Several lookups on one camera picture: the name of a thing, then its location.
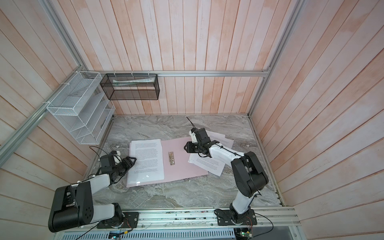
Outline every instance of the robotic arm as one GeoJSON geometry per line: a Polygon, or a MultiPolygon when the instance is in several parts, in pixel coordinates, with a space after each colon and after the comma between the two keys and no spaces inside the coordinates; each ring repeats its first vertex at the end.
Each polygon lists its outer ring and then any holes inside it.
{"type": "Polygon", "coordinates": [[[247,217],[256,224],[254,211],[250,204],[256,192],[268,184],[266,175],[260,161],[253,152],[237,152],[224,147],[221,143],[211,141],[204,128],[197,129],[194,125],[189,134],[192,142],[188,142],[184,149],[188,153],[205,154],[205,157],[214,157],[232,167],[238,192],[235,200],[230,205],[230,210],[215,210],[219,225],[241,224],[248,222],[247,217]]]}
{"type": "Polygon", "coordinates": [[[51,232],[99,221],[104,227],[119,228],[123,225],[124,214],[118,203],[94,205],[92,200],[93,194],[116,183],[117,178],[122,178],[136,162],[136,158],[126,157],[116,164],[116,156],[116,151],[102,156],[101,166],[94,177],[56,189],[48,220],[51,232]]]}

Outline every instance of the black mounting plate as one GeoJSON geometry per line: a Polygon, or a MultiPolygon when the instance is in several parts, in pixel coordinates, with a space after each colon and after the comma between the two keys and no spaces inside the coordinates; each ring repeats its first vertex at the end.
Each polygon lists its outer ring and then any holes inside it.
{"type": "MultiPolygon", "coordinates": [[[[121,228],[137,228],[137,222],[139,220],[139,213],[138,212],[123,212],[125,219],[124,219],[124,224],[121,226],[121,228]]],[[[99,222],[97,225],[98,229],[105,229],[105,228],[112,228],[109,224],[102,224],[99,222]]]]}
{"type": "MultiPolygon", "coordinates": [[[[221,214],[221,217],[217,217],[217,224],[219,226],[229,226],[234,225],[232,219],[231,219],[231,212],[230,210],[222,210],[223,214],[221,214]]],[[[257,225],[256,215],[255,211],[252,209],[247,210],[244,214],[242,214],[242,217],[240,219],[235,219],[234,222],[236,224],[241,225],[257,225]]]]}

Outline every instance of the metal clip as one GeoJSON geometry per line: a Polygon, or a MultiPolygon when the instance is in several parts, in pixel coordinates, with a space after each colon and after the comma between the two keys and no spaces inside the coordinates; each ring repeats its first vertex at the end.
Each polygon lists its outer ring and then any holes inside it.
{"type": "Polygon", "coordinates": [[[168,155],[169,155],[170,164],[175,165],[175,158],[174,158],[173,152],[168,152],[168,155]]]}

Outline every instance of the black wire mesh basket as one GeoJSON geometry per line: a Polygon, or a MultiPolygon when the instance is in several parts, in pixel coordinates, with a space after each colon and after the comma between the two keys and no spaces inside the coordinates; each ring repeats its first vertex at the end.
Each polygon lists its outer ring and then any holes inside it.
{"type": "Polygon", "coordinates": [[[109,100],[158,100],[159,82],[151,73],[107,73],[100,83],[109,100]]]}

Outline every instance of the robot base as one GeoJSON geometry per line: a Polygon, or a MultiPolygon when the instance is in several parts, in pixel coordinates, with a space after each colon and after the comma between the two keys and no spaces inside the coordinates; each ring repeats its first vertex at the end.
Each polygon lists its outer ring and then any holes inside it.
{"type": "Polygon", "coordinates": [[[237,214],[234,210],[216,209],[217,224],[219,226],[229,225],[257,225],[255,211],[248,209],[243,214],[237,214]]]}
{"type": "MultiPolygon", "coordinates": [[[[124,222],[121,228],[136,228],[137,222],[139,220],[139,213],[138,212],[124,212],[124,222]]],[[[104,229],[104,228],[112,228],[110,224],[105,224],[102,222],[99,222],[97,225],[98,229],[104,229]]]]}

